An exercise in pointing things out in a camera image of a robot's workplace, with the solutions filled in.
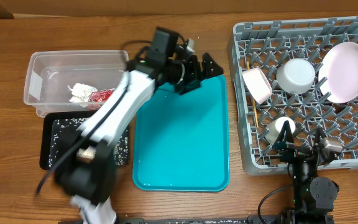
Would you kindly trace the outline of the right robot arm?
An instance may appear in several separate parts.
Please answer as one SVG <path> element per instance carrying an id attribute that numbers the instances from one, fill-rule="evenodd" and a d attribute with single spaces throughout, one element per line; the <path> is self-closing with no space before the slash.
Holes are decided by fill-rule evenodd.
<path id="1" fill-rule="evenodd" d="M 290 123 L 285 121 L 273 144 L 273 150 L 280 155 L 280 161 L 287 163 L 287 174 L 291 184 L 268 193 L 257 207 L 257 216 L 262 224 L 270 223 L 261 214 L 263 203 L 275 193 L 293 189 L 293 207 L 285 208 L 274 223 L 334 223 L 329 215 L 339 192 L 338 184 L 318 175 L 318 167 L 331 163 L 339 157 L 343 146 L 337 139 L 329 138 L 322 128 L 314 132 L 311 147 L 294 144 Z"/>

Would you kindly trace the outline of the pink bowl with rice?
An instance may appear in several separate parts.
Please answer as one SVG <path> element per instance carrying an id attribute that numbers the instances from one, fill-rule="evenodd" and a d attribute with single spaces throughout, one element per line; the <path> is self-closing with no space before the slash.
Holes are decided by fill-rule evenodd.
<path id="1" fill-rule="evenodd" d="M 259 67 L 243 71 L 242 78 L 258 104 L 262 104 L 272 95 L 272 87 Z"/>

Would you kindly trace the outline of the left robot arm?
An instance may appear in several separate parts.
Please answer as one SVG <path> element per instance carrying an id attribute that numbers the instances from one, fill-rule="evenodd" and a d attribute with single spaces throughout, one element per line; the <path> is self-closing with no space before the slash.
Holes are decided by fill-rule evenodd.
<path id="1" fill-rule="evenodd" d="M 210 54 L 198 60 L 193 40 L 176 31 L 157 27 L 152 40 L 142 40 L 143 47 L 129 60 L 124 49 L 135 43 L 128 40 L 120 47 L 125 69 L 118 87 L 76 130 L 63 133 L 63 154 L 35 190 L 40 193 L 53 176 L 78 207 L 81 223 L 118 223 L 110 199 L 116 180 L 114 150 L 137 111 L 157 89 L 169 83 L 183 95 L 199 88 L 203 80 L 224 73 Z"/>

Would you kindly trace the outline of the white round plate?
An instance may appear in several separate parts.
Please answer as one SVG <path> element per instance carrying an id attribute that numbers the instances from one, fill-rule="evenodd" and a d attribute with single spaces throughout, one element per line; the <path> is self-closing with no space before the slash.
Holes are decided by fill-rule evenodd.
<path id="1" fill-rule="evenodd" d="M 323 58 L 318 80 L 323 95 L 332 103 L 347 103 L 358 97 L 358 44 L 343 42 L 333 47 Z"/>

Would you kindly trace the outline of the grey bowl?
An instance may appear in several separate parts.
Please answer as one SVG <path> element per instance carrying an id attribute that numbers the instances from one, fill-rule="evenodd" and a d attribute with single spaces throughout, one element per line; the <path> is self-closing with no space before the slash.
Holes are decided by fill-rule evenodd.
<path id="1" fill-rule="evenodd" d="M 291 94 L 306 93 L 312 86 L 315 70 L 307 60 L 294 58 L 282 65 L 276 74 L 276 80 L 282 90 Z"/>

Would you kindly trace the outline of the red snack wrapper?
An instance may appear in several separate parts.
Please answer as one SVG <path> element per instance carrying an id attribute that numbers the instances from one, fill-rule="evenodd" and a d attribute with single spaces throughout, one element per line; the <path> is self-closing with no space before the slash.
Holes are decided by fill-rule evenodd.
<path id="1" fill-rule="evenodd" d="M 88 102 L 91 103 L 88 108 L 90 110 L 98 110 L 102 107 L 103 103 L 112 95 L 114 89 L 106 89 L 92 92 L 88 98 Z"/>

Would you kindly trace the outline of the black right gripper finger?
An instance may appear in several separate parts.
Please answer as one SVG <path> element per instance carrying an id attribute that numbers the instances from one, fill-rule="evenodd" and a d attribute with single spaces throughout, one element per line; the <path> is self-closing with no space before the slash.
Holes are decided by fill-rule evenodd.
<path id="1" fill-rule="evenodd" d="M 293 134 L 289 121 L 285 121 L 282 129 L 276 138 L 272 148 L 273 149 L 289 149 L 289 145 L 293 145 Z"/>
<path id="2" fill-rule="evenodd" d="M 323 140 L 326 137 L 324 130 L 321 127 L 316 128 L 314 133 L 314 147 L 322 149 L 324 147 Z"/>

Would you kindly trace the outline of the white paper cup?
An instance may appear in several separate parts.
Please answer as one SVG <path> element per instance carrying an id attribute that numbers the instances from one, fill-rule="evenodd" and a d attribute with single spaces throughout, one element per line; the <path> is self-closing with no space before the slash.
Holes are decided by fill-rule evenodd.
<path id="1" fill-rule="evenodd" d="M 272 121 L 268 126 L 268 133 L 265 135 L 266 140 L 273 144 L 275 140 L 278 138 L 280 131 L 282 130 L 284 122 L 289 121 L 291 133 L 295 131 L 295 122 L 289 117 L 282 116 L 274 121 Z"/>

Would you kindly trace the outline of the white napkin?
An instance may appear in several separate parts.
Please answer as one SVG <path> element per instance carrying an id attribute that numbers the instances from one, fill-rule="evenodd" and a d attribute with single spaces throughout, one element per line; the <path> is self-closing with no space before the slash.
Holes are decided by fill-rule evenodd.
<path id="1" fill-rule="evenodd" d="M 71 91 L 72 97 L 69 99 L 70 103 L 78 103 L 82 107 L 87 107 L 90 96 L 97 91 L 97 88 L 83 83 L 76 83 L 73 87 L 70 85 L 67 88 Z"/>

